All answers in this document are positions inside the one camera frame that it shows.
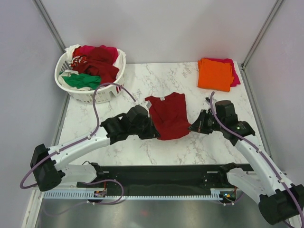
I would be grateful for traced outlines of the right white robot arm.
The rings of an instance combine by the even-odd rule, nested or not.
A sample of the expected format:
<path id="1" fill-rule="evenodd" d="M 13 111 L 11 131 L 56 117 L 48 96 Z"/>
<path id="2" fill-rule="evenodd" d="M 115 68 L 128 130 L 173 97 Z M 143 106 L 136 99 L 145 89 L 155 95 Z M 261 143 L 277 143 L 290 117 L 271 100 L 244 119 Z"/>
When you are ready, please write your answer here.
<path id="1" fill-rule="evenodd" d="M 286 222 L 293 217 L 299 217 L 303 221 L 303 185 L 295 185 L 277 167 L 258 143 L 250 124 L 238 119 L 232 102 L 216 102 L 213 98 L 207 98 L 206 101 L 209 109 L 201 110 L 189 130 L 202 134 L 221 132 L 246 158 L 257 176 L 254 179 L 235 163 L 229 163 L 220 168 L 218 183 L 223 187 L 236 186 L 248 195 L 258 205 L 263 218 L 271 225 Z"/>

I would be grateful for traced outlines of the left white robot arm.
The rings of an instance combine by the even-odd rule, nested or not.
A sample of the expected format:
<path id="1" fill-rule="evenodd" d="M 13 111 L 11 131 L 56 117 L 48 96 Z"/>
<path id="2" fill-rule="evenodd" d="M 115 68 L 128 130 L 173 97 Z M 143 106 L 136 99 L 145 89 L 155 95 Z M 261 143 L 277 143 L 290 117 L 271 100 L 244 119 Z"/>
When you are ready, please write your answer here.
<path id="1" fill-rule="evenodd" d="M 39 190 L 52 190 L 62 182 L 89 182 L 94 187 L 101 186 L 104 175 L 93 165 L 80 169 L 81 175 L 75 172 L 68 174 L 68 165 L 87 153 L 124 141 L 130 135 L 137 135 L 141 140 L 160 137 L 148 109 L 141 105 L 106 119 L 92 132 L 67 143 L 49 148 L 44 144 L 38 145 L 34 149 L 30 167 Z"/>

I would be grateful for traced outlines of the dark red t shirt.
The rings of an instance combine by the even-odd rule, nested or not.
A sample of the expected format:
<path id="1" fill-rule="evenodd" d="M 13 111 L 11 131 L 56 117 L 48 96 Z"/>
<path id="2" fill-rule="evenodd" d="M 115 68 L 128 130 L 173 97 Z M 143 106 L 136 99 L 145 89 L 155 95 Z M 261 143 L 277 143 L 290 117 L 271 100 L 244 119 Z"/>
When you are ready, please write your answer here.
<path id="1" fill-rule="evenodd" d="M 150 117 L 159 133 L 159 140 L 167 141 L 184 137 L 190 133 L 187 119 L 185 94 L 176 92 L 165 97 L 149 96 Z"/>

